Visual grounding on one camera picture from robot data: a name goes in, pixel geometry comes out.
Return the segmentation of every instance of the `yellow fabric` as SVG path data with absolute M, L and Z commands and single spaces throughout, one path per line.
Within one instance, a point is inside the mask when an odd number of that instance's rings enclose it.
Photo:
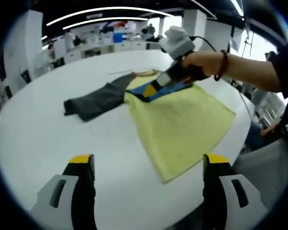
M 155 78 L 137 77 L 127 89 Z M 179 176 L 212 152 L 235 117 L 234 112 L 197 85 L 149 103 L 126 92 L 125 102 L 163 182 Z
M 137 75 L 138 77 L 152 77 L 152 76 L 156 76 L 158 74 L 160 74 L 160 71 L 156 70 L 156 69 L 151 69 L 148 71 L 135 73 L 135 75 Z

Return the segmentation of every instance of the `round table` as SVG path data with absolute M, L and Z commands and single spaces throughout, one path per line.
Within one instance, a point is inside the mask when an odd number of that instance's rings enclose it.
M 162 184 L 123 104 L 89 122 L 64 116 L 63 101 L 85 95 L 132 70 L 165 70 L 172 59 L 158 50 L 126 51 L 73 62 L 34 80 L 4 106 L 0 119 L 0 168 L 26 210 L 37 192 L 76 155 L 95 155 L 95 220 L 99 230 L 162 230 L 203 201 L 203 163 Z M 197 82 L 236 112 L 213 153 L 236 160 L 250 117 L 239 92 L 213 78 Z M 253 104 L 245 98 L 251 113 Z

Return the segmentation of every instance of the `black sleeve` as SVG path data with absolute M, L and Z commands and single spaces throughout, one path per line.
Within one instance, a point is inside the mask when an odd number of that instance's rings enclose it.
M 277 49 L 278 55 L 271 55 L 269 61 L 278 76 L 284 98 L 288 97 L 288 46 L 282 46 Z

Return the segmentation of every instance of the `hand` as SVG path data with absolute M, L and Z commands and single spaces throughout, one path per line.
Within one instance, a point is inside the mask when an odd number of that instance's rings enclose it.
M 268 132 L 269 132 L 269 130 L 267 130 L 267 129 L 262 129 L 262 130 L 260 130 L 259 134 L 260 134 L 260 136 L 261 136 L 262 138 L 264 138 L 264 137 L 267 135 Z
M 222 63 L 223 54 L 214 51 L 197 51 L 189 54 L 183 61 L 182 65 L 187 67 L 188 65 L 200 66 L 203 69 L 203 73 L 210 77 L 217 74 Z

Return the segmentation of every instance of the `red bracelet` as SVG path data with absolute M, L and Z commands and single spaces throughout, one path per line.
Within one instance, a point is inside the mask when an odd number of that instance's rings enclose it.
M 223 53 L 223 60 L 220 66 L 219 71 L 217 72 L 217 75 L 214 76 L 215 80 L 218 81 L 221 79 L 223 73 L 225 73 L 227 66 L 228 66 L 228 57 L 227 57 L 227 53 L 225 52 L 225 50 L 221 50 L 221 52 Z

